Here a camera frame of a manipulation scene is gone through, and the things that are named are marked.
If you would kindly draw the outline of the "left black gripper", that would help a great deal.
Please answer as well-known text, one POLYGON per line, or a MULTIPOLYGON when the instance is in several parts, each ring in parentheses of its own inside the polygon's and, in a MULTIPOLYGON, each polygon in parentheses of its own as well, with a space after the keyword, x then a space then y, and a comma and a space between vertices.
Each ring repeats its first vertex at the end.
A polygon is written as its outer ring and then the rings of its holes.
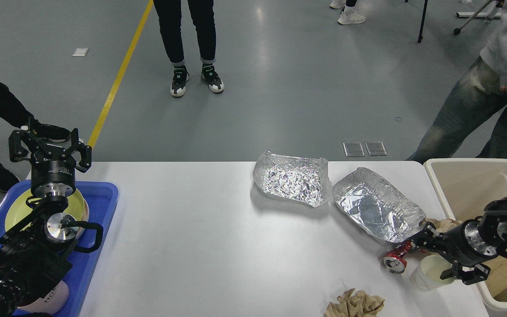
POLYGON ((12 162, 31 162, 31 194, 34 197, 64 196, 76 192, 76 172, 86 173, 92 166, 92 147, 79 139, 74 128, 70 132, 70 146, 57 158, 50 158, 50 146, 35 129, 36 120, 28 119, 26 125, 9 136, 9 157, 12 162))

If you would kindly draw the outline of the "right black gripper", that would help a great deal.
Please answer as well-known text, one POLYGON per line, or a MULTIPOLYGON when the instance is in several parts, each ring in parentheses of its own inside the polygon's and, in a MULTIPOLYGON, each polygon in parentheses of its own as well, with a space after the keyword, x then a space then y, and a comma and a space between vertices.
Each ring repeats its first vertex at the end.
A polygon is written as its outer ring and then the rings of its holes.
POLYGON ((484 263, 495 259, 496 248, 485 242, 480 235, 479 220, 467 220, 463 224, 441 233, 432 221, 425 221, 417 233, 402 244, 406 252, 421 249, 442 255, 453 262, 450 269, 445 269, 439 279, 450 277, 461 280, 465 285, 486 281, 491 269, 484 263))

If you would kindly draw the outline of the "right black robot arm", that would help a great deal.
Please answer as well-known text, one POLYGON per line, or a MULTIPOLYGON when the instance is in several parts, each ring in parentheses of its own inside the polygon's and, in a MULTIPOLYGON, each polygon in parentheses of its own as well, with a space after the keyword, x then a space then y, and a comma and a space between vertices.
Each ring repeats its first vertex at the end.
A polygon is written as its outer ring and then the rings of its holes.
POLYGON ((438 253, 451 264, 440 278, 455 278, 466 285, 485 281, 490 268, 485 262, 499 256, 507 259, 507 197, 491 201, 484 215, 468 219, 447 231, 438 231, 433 223, 410 237, 414 247, 438 253))

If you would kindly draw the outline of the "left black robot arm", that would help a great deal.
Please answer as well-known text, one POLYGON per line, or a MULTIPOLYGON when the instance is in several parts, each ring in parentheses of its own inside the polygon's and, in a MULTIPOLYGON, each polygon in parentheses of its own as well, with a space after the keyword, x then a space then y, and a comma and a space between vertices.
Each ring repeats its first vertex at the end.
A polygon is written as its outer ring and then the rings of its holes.
POLYGON ((9 137, 11 161, 29 161, 30 214, 0 237, 0 317, 43 298, 72 268, 73 251, 92 253, 100 248, 102 225, 77 221, 66 212, 68 197, 76 192, 76 171, 92 164, 92 148, 69 133, 70 146, 58 146, 40 136, 34 119, 9 137))

